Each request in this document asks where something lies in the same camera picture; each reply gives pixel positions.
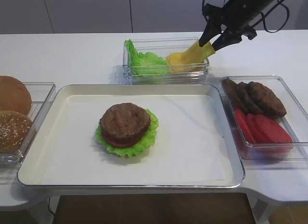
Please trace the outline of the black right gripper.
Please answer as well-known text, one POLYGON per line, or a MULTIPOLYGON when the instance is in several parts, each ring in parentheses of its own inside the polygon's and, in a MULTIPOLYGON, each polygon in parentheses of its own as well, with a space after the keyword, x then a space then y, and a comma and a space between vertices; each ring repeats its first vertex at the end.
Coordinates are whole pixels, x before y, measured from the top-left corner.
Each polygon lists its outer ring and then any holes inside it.
POLYGON ((242 41, 242 35, 253 39, 257 34, 249 23, 274 0, 228 0, 223 7, 202 0, 202 15, 207 24, 199 39, 204 46, 213 37, 220 35, 212 47, 218 51, 242 41))

